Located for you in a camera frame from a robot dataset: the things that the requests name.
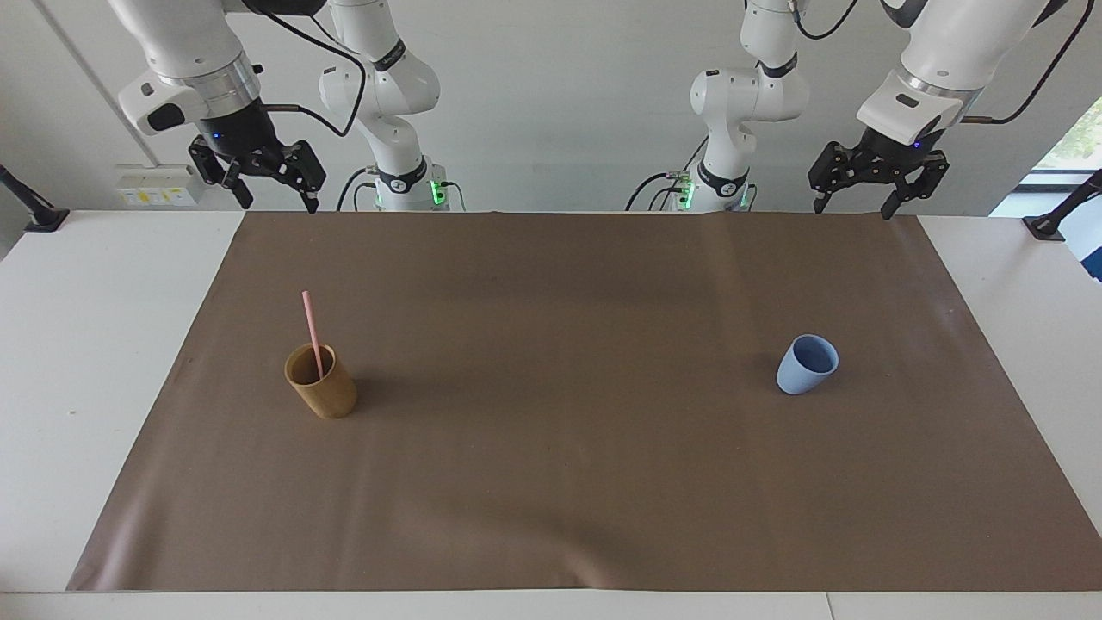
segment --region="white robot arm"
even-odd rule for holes
[[[109,2],[149,63],[119,95],[127,118],[147,134],[194,122],[201,134],[188,151],[204,181],[233,191],[245,208],[252,195],[241,176],[251,175],[294,188],[316,210],[325,171],[307,142],[284,145],[277,138],[260,100],[261,69],[249,63],[226,12],[312,15],[324,0]]]
[[[797,118],[808,106],[810,89],[797,69],[792,12],[810,0],[749,0],[743,21],[743,47],[758,63],[754,69],[712,69],[692,86],[693,110],[707,123],[707,149],[691,164],[689,189],[679,210],[735,208],[746,187],[757,139],[744,123]]]
[[[1067,0],[880,0],[910,33],[899,67],[857,112],[867,126],[847,149],[831,142],[808,173],[821,213],[834,192],[858,183],[894,184],[880,211],[927,198],[949,168],[933,145],[959,123],[992,81],[1003,57]],[[921,171],[914,181],[908,175]]]
[[[329,0],[329,9],[337,39],[370,63],[356,126],[375,153],[378,206],[446,210],[446,193],[441,188],[444,168],[421,152],[417,131],[399,118],[436,106],[436,74],[406,48],[386,1]],[[346,115],[356,99],[359,75],[350,65],[329,68],[322,74],[318,87],[326,107]]]

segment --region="bamboo cup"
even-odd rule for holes
[[[332,347],[323,346],[321,353],[325,371],[321,379],[311,345],[303,345],[291,353],[283,366],[283,377],[317,417],[339,420],[356,406],[356,384]]]

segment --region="brown tabletop covering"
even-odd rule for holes
[[[562,587],[1099,590],[1102,540],[912,217],[250,213],[69,583]]]

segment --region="white table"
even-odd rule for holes
[[[1102,618],[1102,592],[60,592],[240,219],[74,213],[0,261],[0,620]],[[922,224],[1102,531],[1102,286],[1015,219]]]

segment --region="white wall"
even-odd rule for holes
[[[45,6],[94,72],[79,64],[35,10]],[[845,2],[820,0],[809,28],[823,30]],[[1072,2],[1038,28],[1004,65],[975,111],[1011,111],[1070,31],[1081,10]],[[678,167],[704,133],[689,106],[695,75],[720,65],[749,65],[737,44],[737,0],[670,4],[658,0],[514,0],[393,2],[409,46],[440,74],[437,109],[413,118],[426,152],[447,165],[473,208],[616,209],[651,172]],[[231,15],[261,76],[269,102],[324,109],[317,75],[327,53],[256,15]],[[962,127],[941,142],[953,164],[939,194],[908,210],[988,213],[1102,95],[1102,17],[1095,17],[1034,108],[1005,128]],[[309,22],[303,28],[312,28]],[[801,66],[813,87],[807,115],[758,124],[754,182],[759,209],[810,210],[807,168],[830,140],[854,143],[861,101],[898,63],[907,34],[892,26],[878,2],[861,2],[839,34],[801,42]],[[0,20],[0,156],[55,202],[115,207],[116,163],[149,163],[131,133],[97,91],[115,93],[144,69],[138,44],[106,1],[7,0]],[[358,134],[338,140],[298,115],[279,115],[285,142],[306,138],[329,181],[332,207],[347,174],[369,163]],[[194,135],[177,129],[148,139],[162,163],[187,161]],[[258,208],[301,208],[274,183],[250,183]],[[839,194],[834,210],[872,210],[884,187]],[[210,191],[204,206],[231,208]]]

